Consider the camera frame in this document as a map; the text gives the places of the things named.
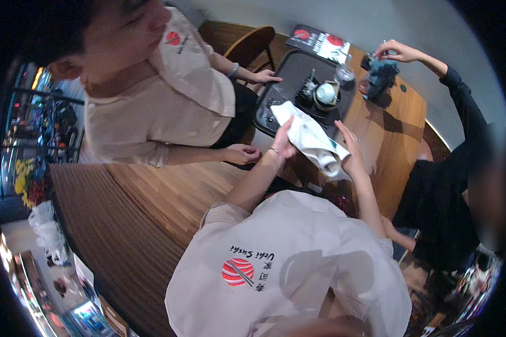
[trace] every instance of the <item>black pants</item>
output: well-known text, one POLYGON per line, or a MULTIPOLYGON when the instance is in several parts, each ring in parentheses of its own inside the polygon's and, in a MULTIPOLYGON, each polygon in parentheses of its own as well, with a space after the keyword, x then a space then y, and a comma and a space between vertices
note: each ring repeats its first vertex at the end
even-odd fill
POLYGON ((236 114, 221 137, 210 147, 211 149, 222 149, 240 142, 257 111, 257 94, 239 83, 232 84, 236 95, 236 114))

